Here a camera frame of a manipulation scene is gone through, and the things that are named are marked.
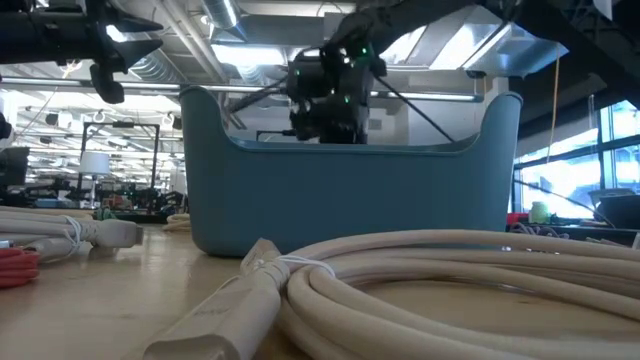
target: white lampshade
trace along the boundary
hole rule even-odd
[[[172,173],[169,177],[169,190],[177,191],[181,194],[187,193],[187,177],[184,173]]]
[[[109,154],[85,151],[80,159],[80,172],[92,175],[109,175]]]

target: table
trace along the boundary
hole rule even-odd
[[[42,266],[37,282],[0,291],[0,359],[140,359],[154,336],[237,274],[239,262],[209,257],[188,234],[165,234],[159,226],[145,227],[144,244],[132,249],[87,244],[67,261]],[[367,290],[470,329],[640,341],[639,323],[520,293],[442,282]],[[256,358],[304,357],[274,330]]]
[[[550,227],[558,234],[569,234],[571,239],[585,240],[587,237],[593,239],[607,239],[620,245],[632,247],[636,243],[636,238],[640,230],[634,229],[612,229],[609,227],[592,227],[592,226],[558,226],[558,225],[542,225]]]

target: black cable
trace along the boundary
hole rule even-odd
[[[255,104],[256,102],[266,98],[269,95],[280,94],[282,93],[282,89],[280,89],[280,85],[287,81],[287,77],[283,77],[282,79],[274,82],[273,84],[266,86],[251,95],[247,95],[240,99],[237,103],[229,106],[228,110],[231,114],[236,113],[248,106]]]
[[[607,219],[607,217],[606,217],[606,216],[602,215],[601,213],[599,213],[599,212],[598,212],[598,211],[596,211],[595,209],[592,209],[592,208],[588,207],[587,205],[585,205],[585,204],[583,204],[583,203],[581,203],[581,202],[578,202],[578,201],[575,201],[575,200],[569,199],[569,198],[568,198],[568,197],[566,197],[566,196],[563,196],[563,195],[560,195],[560,194],[556,194],[556,193],[554,193],[553,191],[550,191],[550,190],[547,190],[547,189],[541,188],[540,186],[537,186],[537,185],[533,185],[533,184],[526,183],[526,182],[524,182],[524,181],[520,181],[520,180],[513,179],[513,182],[515,182],[516,184],[520,184],[520,185],[528,186],[528,187],[530,187],[530,188],[532,188],[532,189],[540,190],[540,191],[545,192],[545,193],[547,193],[547,194],[551,194],[551,195],[555,195],[555,196],[557,196],[557,197],[563,198],[563,199],[567,200],[568,202],[570,202],[570,203],[572,203],[572,204],[574,204],[574,205],[578,205],[578,206],[580,206],[580,207],[583,207],[583,208],[585,208],[585,209],[589,210],[589,211],[590,211],[590,212],[592,212],[594,215],[598,215],[598,216],[600,216],[600,217],[601,217],[601,218],[602,218],[602,219],[607,223],[607,225],[611,226],[611,227],[612,227],[612,228],[614,228],[614,229],[616,228],[616,227],[615,227],[615,225],[613,225],[613,223],[612,223],[611,221],[609,221],[609,219]]]
[[[386,87],[387,89],[389,89],[389,91],[394,93],[400,100],[404,101],[405,104],[409,105],[409,107],[412,108],[413,111],[417,112],[418,114],[420,114],[420,116],[422,116],[422,118],[427,120],[429,122],[429,124],[431,124],[431,126],[433,126],[436,130],[438,130],[438,132],[440,132],[440,134],[442,134],[442,136],[446,137],[447,140],[449,140],[450,142],[455,142],[455,140],[453,140],[453,138],[451,136],[449,136],[449,134],[447,134],[444,130],[442,130],[442,128],[440,126],[438,126],[438,124],[436,124],[433,120],[431,120],[431,118],[429,118],[427,116],[427,114],[423,113],[422,110],[420,110],[411,101],[409,101],[409,99],[407,99],[402,94],[400,94],[396,89],[394,89],[386,81],[382,80],[379,76],[375,76],[375,78],[376,78],[376,80],[378,80],[378,82],[380,82],[380,84],[384,85],[384,87]]]

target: red cable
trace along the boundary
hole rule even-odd
[[[22,249],[0,249],[0,288],[25,285],[38,276],[38,254]]]

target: wooden table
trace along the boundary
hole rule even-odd
[[[85,245],[42,267],[37,282],[0,291],[0,359],[140,359],[153,337],[238,271],[201,253],[188,234],[146,229],[142,246]],[[640,324],[609,314],[473,285],[371,286],[386,301],[448,324],[503,334],[640,341]],[[273,332],[259,359],[302,355]]]

